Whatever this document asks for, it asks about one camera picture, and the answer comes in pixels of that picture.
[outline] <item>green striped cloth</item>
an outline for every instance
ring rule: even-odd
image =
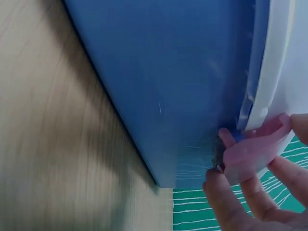
[[[303,145],[297,137],[293,138],[282,153],[282,156],[302,167],[308,167],[308,147]],[[261,181],[265,191],[272,196],[281,208],[297,212],[304,211],[304,207],[292,197],[289,190],[269,171],[261,178]],[[246,211],[251,214],[243,198],[240,186],[232,186],[232,189]],[[173,192],[173,202],[173,231],[221,230],[202,189],[175,189]]]

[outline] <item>pink plastic piece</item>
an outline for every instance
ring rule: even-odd
[[[287,114],[282,114],[244,133],[245,139],[236,143],[226,128],[221,128],[219,137],[226,146],[223,155],[224,174],[231,185],[241,183],[265,168],[277,155],[281,142],[291,131]]]

